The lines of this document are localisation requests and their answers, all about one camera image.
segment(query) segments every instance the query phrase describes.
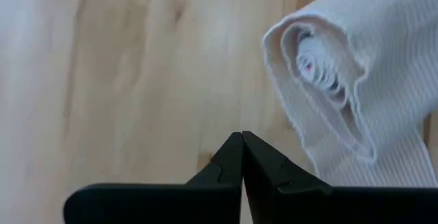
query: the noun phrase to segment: ribbed fabric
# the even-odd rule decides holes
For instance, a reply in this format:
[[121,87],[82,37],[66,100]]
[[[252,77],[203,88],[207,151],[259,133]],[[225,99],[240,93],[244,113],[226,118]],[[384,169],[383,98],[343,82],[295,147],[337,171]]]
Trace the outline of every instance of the ribbed fabric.
[[316,0],[263,47],[318,177],[438,186],[417,129],[438,103],[438,0]]

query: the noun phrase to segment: white towel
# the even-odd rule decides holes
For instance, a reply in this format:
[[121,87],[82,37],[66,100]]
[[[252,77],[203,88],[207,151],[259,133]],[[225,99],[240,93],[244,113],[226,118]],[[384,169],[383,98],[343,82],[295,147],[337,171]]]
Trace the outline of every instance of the white towel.
[[438,103],[438,0],[316,0],[263,47],[318,177],[438,186],[417,128]]

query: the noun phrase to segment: wooden floor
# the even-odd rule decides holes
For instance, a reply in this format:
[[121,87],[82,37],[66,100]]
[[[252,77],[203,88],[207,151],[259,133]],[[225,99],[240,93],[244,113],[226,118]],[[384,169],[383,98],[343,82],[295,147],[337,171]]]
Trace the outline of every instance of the wooden floor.
[[185,182],[232,131],[311,170],[260,47],[309,1],[0,0],[0,223],[62,223],[95,182]]

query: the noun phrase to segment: black plastic piece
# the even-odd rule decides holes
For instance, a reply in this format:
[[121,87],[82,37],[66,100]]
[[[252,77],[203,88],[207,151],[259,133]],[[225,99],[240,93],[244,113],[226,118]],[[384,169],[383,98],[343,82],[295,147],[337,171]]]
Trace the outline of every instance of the black plastic piece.
[[183,185],[95,184],[70,196],[66,224],[239,223],[241,133],[233,133],[211,162]]
[[280,206],[284,204],[284,192],[289,195],[296,192],[321,192],[322,189],[330,188],[253,133],[243,132],[243,136],[246,145],[245,187],[254,223],[296,221],[295,209],[284,211],[285,208]]

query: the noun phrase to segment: towel fold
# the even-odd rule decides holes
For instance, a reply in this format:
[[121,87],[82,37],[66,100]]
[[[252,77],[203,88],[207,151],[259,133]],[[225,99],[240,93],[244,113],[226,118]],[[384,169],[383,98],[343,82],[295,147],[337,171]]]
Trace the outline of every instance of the towel fold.
[[263,47],[318,177],[438,186],[417,128],[438,103],[438,0],[316,0]]

